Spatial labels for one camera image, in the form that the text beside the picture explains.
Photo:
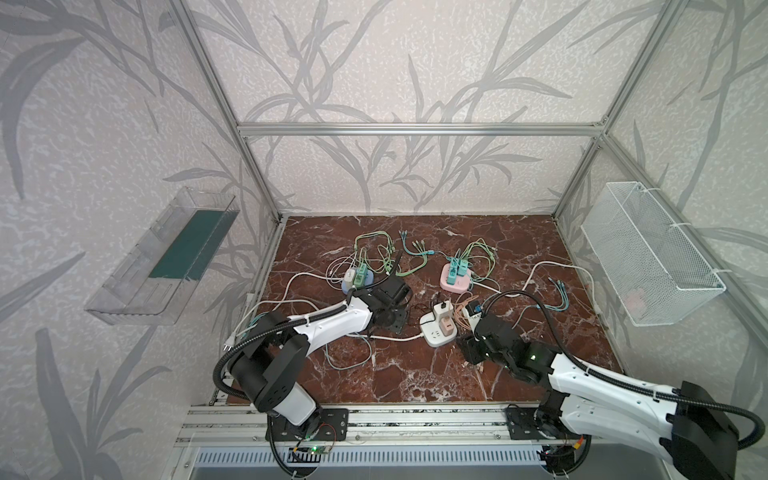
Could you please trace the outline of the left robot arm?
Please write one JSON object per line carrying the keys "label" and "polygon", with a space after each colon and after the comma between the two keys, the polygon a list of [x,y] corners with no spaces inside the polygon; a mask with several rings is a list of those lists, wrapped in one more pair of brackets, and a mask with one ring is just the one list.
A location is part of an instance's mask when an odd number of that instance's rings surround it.
{"label": "left robot arm", "polygon": [[411,293],[404,279],[390,276],[352,289],[342,301],[309,314],[288,317],[269,312],[217,361],[213,383],[259,412],[300,430],[315,429],[322,408],[298,383],[307,357],[349,334],[402,327]]}

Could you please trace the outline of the clear plastic wall bin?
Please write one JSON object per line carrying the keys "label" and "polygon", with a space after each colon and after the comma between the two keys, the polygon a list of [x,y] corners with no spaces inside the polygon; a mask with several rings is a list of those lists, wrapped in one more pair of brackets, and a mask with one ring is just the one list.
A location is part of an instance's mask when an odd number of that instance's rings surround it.
{"label": "clear plastic wall bin", "polygon": [[85,311],[112,326],[177,323],[239,213],[234,194],[181,188]]}

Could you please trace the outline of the blue power strip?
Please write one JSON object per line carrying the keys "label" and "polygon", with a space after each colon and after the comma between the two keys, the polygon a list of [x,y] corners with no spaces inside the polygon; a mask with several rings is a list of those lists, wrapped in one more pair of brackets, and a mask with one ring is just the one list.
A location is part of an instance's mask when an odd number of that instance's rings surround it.
{"label": "blue power strip", "polygon": [[352,289],[360,289],[372,285],[374,274],[371,270],[358,271],[355,268],[348,269],[342,277],[341,290],[347,294]]}

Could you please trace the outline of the white charger plug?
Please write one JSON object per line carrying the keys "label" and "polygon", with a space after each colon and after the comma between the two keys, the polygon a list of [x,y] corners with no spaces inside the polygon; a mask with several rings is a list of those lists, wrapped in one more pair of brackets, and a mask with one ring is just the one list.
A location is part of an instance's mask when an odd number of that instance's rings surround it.
{"label": "white charger plug", "polygon": [[437,322],[453,318],[454,306],[450,300],[442,301],[433,306],[433,314]]}

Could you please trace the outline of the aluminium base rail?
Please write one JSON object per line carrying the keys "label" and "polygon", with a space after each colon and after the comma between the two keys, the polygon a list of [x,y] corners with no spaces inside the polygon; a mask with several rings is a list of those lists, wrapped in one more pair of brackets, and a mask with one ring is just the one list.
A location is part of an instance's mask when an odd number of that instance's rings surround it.
{"label": "aluminium base rail", "polygon": [[637,420],[609,407],[569,397],[560,427],[550,433],[536,422],[532,403],[348,404],[323,409],[318,428],[299,433],[284,419],[267,431],[270,416],[247,406],[194,407],[182,423],[178,447],[328,444],[335,447],[405,445],[495,445],[574,443],[590,435],[654,452],[672,431],[672,415]]}

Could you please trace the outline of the pink charger plug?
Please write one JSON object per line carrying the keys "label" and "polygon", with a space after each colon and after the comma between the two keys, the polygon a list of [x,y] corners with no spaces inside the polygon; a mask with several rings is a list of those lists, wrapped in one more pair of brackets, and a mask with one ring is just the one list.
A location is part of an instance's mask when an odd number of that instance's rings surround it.
{"label": "pink charger plug", "polygon": [[449,317],[441,318],[438,321],[438,327],[441,334],[447,338],[451,338],[456,335],[456,332],[457,332],[456,325],[454,321]]}

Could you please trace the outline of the teal charger on pink strip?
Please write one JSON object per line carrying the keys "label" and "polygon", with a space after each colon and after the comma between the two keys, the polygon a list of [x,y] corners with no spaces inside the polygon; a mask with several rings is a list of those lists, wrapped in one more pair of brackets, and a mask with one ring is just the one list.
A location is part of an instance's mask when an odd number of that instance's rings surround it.
{"label": "teal charger on pink strip", "polygon": [[457,275],[464,277],[469,271],[469,261],[466,258],[459,258],[457,260]]}

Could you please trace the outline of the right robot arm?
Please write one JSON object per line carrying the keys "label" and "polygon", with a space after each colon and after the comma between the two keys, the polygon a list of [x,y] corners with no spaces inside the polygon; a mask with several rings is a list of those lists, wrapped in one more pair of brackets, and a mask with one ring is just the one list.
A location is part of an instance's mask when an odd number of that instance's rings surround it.
{"label": "right robot arm", "polygon": [[597,367],[524,340],[491,313],[471,312],[467,322],[470,331],[457,343],[469,363],[493,362],[544,389],[538,406],[508,407],[505,415],[514,439],[564,441],[540,453],[554,476],[578,468],[597,437],[654,455],[687,479],[732,479],[738,452],[765,434],[757,414],[718,403],[694,383],[674,388]]}

